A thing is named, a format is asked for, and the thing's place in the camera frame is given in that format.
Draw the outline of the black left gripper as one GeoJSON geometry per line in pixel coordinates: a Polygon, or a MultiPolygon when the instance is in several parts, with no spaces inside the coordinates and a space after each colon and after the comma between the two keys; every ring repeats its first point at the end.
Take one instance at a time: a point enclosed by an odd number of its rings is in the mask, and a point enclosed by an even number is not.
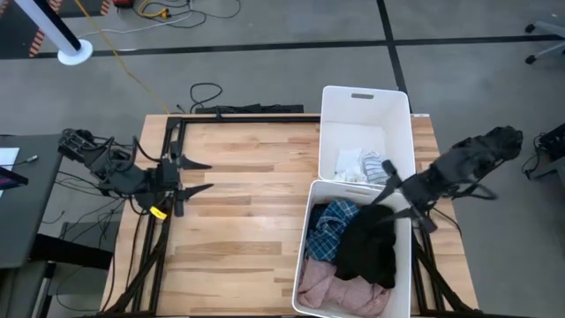
{"type": "Polygon", "coordinates": [[[196,185],[183,188],[179,167],[183,170],[209,170],[211,165],[196,163],[185,155],[178,157],[177,162],[168,155],[163,155],[156,167],[157,207],[165,208],[176,217],[185,215],[184,201],[193,195],[203,192],[214,184],[196,185]]]}

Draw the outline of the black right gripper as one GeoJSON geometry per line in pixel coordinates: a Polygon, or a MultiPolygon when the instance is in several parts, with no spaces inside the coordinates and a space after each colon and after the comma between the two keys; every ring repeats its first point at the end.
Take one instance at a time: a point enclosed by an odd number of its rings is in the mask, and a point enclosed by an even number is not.
{"type": "Polygon", "coordinates": [[[382,217],[380,222],[394,222],[398,219],[409,218],[417,221],[419,227],[426,233],[437,230],[437,225],[426,213],[439,199],[440,173],[438,170],[425,170],[406,179],[401,179],[394,164],[390,160],[382,163],[383,170],[388,179],[384,189],[373,200],[378,204],[392,194],[402,195],[410,204],[409,208],[393,213],[391,216],[382,217]]]}

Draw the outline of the white blue-striped cloth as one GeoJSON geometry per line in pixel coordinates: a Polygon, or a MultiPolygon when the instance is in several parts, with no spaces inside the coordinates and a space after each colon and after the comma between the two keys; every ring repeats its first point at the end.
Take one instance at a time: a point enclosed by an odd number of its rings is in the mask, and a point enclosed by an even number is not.
{"type": "Polygon", "coordinates": [[[382,163],[384,158],[375,153],[368,152],[361,157],[361,165],[365,174],[366,182],[372,185],[385,185],[388,174],[384,171],[382,163]]]}

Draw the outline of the black garment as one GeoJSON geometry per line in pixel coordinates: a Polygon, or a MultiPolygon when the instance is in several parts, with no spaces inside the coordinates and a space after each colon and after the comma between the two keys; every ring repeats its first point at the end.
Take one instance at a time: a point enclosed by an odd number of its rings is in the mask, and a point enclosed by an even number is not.
{"type": "Polygon", "coordinates": [[[384,289],[396,286],[394,210],[363,206],[345,228],[335,254],[335,276],[348,281],[362,277],[384,289]]]}

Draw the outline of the blue plaid shirt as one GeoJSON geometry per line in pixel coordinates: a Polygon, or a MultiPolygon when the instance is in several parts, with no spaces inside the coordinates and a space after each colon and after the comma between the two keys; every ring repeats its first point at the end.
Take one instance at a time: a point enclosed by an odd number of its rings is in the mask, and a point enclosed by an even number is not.
{"type": "Polygon", "coordinates": [[[359,206],[349,199],[329,202],[316,229],[307,229],[305,254],[316,261],[333,262],[341,236],[359,210],[359,206]]]}

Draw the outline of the pink shirt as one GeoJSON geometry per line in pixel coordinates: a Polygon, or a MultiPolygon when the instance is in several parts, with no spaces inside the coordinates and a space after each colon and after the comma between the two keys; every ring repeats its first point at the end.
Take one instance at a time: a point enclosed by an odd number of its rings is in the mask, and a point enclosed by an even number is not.
{"type": "Polygon", "coordinates": [[[306,258],[298,284],[298,302],[313,309],[337,305],[350,314],[368,318],[384,311],[389,289],[370,284],[361,276],[345,281],[336,277],[335,272],[336,266],[330,262],[306,258]]]}

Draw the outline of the white perforated plastic bin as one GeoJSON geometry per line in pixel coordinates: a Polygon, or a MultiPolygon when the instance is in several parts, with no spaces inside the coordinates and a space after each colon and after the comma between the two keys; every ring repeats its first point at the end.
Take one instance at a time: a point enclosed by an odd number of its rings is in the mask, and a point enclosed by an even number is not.
{"type": "MultiPolygon", "coordinates": [[[[337,305],[323,304],[319,308],[303,306],[298,300],[298,287],[301,282],[302,268],[305,260],[305,242],[308,224],[313,206],[317,203],[328,203],[334,199],[350,199],[358,205],[371,203],[381,192],[381,188],[363,187],[336,183],[325,180],[315,180],[311,183],[308,201],[305,208],[305,220],[298,249],[295,281],[291,296],[293,308],[306,315],[320,318],[361,318],[337,305]]],[[[411,221],[401,218],[395,222],[395,288],[392,289],[389,301],[379,318],[411,318],[411,221]]]]}
{"type": "Polygon", "coordinates": [[[326,86],[320,113],[319,178],[331,180],[342,150],[373,151],[401,178],[416,173],[411,112],[406,93],[326,86]]]}

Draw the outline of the black power strip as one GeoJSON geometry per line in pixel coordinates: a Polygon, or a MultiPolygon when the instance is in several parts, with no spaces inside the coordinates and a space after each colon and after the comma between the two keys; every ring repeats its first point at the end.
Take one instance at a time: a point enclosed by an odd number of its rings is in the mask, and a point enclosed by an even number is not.
{"type": "Polygon", "coordinates": [[[273,114],[273,113],[303,113],[303,104],[273,104],[262,105],[260,103],[245,106],[217,105],[214,107],[197,108],[192,111],[195,114],[273,114]]]}

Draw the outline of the black desk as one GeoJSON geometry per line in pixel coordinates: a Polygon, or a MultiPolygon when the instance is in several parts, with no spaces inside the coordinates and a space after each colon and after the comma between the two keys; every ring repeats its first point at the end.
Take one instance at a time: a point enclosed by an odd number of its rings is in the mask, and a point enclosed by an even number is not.
{"type": "Polygon", "coordinates": [[[62,161],[59,139],[58,134],[0,137],[0,148],[19,150],[17,161],[38,157],[12,169],[28,184],[0,195],[0,269],[19,268],[29,259],[62,161]]]}

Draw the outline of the black bench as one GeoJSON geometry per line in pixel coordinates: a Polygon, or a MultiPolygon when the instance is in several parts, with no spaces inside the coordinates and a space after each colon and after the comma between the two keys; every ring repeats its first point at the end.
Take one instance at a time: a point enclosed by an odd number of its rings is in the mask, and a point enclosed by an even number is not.
{"type": "Polygon", "coordinates": [[[0,318],[32,318],[42,281],[58,263],[108,269],[113,253],[38,234],[30,259],[15,268],[0,268],[0,318]]]}

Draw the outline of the dark tablet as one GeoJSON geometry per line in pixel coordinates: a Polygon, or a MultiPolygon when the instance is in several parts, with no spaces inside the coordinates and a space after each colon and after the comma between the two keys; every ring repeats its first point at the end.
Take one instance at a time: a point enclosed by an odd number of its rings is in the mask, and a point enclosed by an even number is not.
{"type": "Polygon", "coordinates": [[[0,166],[0,191],[26,186],[28,179],[0,166]]]}

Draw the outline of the white paper sheet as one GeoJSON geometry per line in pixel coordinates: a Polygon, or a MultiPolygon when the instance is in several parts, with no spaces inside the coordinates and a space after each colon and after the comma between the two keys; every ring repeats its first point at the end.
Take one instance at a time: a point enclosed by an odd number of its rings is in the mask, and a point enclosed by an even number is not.
{"type": "Polygon", "coordinates": [[[19,148],[0,148],[0,167],[11,168],[17,160],[19,148]]]}

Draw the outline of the white pole with black stripe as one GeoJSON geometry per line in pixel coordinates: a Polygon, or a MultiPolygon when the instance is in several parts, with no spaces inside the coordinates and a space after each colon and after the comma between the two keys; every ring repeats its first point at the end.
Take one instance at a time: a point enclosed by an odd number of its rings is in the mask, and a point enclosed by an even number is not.
{"type": "Polygon", "coordinates": [[[15,3],[56,44],[61,64],[82,64],[93,55],[91,42],[77,38],[46,0],[15,0],[15,3]]]}

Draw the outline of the black hazard-striped floor mat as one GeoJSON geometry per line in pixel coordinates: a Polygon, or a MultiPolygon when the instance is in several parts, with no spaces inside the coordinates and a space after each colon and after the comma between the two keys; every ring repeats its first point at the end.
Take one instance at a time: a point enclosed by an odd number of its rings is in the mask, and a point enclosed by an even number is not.
{"type": "MultiPolygon", "coordinates": [[[[74,0],[46,0],[60,18],[84,16],[74,0]]],[[[35,57],[47,36],[15,0],[0,3],[0,59],[35,57]]]]}

